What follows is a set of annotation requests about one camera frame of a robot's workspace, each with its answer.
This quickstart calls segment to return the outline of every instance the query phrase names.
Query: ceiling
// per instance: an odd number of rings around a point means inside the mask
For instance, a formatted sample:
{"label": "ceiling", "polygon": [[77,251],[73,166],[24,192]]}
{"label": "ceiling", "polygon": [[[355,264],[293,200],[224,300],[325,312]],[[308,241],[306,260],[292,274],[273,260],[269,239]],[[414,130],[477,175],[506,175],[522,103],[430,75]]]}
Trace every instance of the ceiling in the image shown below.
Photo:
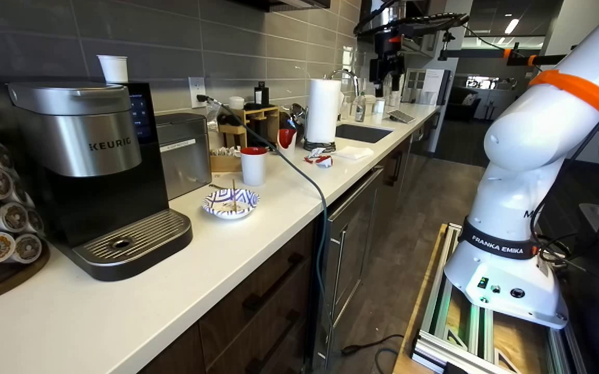
{"label": "ceiling", "polygon": [[562,0],[471,0],[467,26],[483,37],[506,37],[510,19],[520,19],[508,37],[542,37]]}

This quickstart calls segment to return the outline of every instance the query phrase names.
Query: dark wood cabinet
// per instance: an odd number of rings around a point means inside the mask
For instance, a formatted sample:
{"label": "dark wood cabinet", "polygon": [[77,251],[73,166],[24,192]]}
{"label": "dark wood cabinet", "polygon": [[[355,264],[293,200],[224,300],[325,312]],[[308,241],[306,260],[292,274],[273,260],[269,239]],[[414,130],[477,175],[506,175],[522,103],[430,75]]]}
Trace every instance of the dark wood cabinet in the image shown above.
{"label": "dark wood cabinet", "polygon": [[141,372],[301,372],[308,358],[312,241],[310,225]]}
{"label": "dark wood cabinet", "polygon": [[202,374],[202,344],[198,325],[182,333],[170,347],[156,355],[139,374]]}

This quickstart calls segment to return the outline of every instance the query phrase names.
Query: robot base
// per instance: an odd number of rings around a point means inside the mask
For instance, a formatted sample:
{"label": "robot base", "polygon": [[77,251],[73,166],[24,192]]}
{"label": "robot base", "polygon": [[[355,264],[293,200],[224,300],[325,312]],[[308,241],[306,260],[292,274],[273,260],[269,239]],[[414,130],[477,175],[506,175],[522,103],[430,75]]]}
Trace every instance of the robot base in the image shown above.
{"label": "robot base", "polygon": [[508,260],[461,241],[448,261],[444,275],[478,308],[548,328],[568,324],[555,275],[539,257]]}

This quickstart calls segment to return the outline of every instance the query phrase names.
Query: cabinet handle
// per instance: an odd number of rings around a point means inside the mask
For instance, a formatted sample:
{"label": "cabinet handle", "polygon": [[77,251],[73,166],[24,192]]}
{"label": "cabinet handle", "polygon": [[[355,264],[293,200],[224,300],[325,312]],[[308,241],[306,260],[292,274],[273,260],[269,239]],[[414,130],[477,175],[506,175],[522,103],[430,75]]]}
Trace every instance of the cabinet handle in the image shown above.
{"label": "cabinet handle", "polygon": [[259,374],[263,370],[263,364],[274,355],[274,350],[281,347],[281,340],[293,330],[293,325],[300,320],[300,312],[292,310],[284,313],[287,325],[278,335],[278,338],[273,343],[270,350],[267,350],[261,358],[252,358],[250,364],[246,364],[246,374]]}
{"label": "cabinet handle", "polygon": [[292,253],[287,257],[287,261],[289,261],[287,270],[276,279],[276,283],[273,283],[273,287],[269,290],[263,290],[261,294],[252,292],[250,296],[243,298],[241,308],[246,312],[259,310],[259,305],[263,305],[276,292],[276,289],[283,287],[283,283],[296,272],[296,267],[300,267],[300,264],[303,261],[303,255],[301,253]]}
{"label": "cabinet handle", "polygon": [[348,227],[341,229],[338,239],[330,239],[338,247],[334,289],[333,289],[334,296],[338,296],[338,279],[341,279],[341,266],[343,266],[346,237],[348,237]]}

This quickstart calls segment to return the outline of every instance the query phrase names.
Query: bottle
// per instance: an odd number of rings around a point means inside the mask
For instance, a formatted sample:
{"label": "bottle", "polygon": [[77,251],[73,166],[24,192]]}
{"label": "bottle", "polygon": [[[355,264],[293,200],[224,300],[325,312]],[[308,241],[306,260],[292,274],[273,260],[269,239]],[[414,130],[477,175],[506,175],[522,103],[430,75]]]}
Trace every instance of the bottle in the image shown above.
{"label": "bottle", "polygon": [[263,84],[263,80],[258,80],[253,87],[253,103],[269,106],[270,103],[270,88]]}
{"label": "bottle", "polygon": [[362,123],[365,116],[365,98],[364,91],[355,98],[355,121]]}

